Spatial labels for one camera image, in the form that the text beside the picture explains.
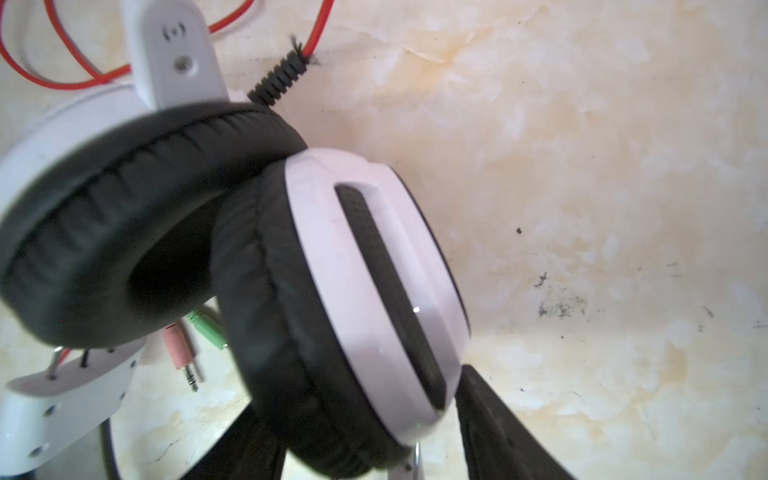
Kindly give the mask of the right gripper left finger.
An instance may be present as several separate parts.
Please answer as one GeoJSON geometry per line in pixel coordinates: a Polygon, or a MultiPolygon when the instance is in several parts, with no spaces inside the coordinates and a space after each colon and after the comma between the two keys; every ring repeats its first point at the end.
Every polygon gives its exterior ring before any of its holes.
{"type": "Polygon", "coordinates": [[[184,480],[279,480],[286,448],[247,406],[184,480]]]}

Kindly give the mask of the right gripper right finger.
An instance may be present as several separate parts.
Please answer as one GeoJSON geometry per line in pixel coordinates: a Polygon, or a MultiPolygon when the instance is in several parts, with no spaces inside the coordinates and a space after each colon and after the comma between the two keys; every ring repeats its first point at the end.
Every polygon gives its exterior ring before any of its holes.
{"type": "Polygon", "coordinates": [[[462,367],[455,400],[471,480],[573,480],[474,367],[462,367]]]}

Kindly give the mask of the white black headphones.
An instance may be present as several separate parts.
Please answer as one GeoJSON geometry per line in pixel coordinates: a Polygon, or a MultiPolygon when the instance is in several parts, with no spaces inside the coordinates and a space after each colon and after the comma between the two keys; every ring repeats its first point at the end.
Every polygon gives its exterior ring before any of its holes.
{"type": "Polygon", "coordinates": [[[255,417],[316,472],[409,460],[471,332],[388,165],[310,148],[273,110],[290,53],[230,96],[200,10],[125,1],[134,79],[50,114],[1,161],[1,296],[39,340],[128,343],[216,298],[255,417]]]}

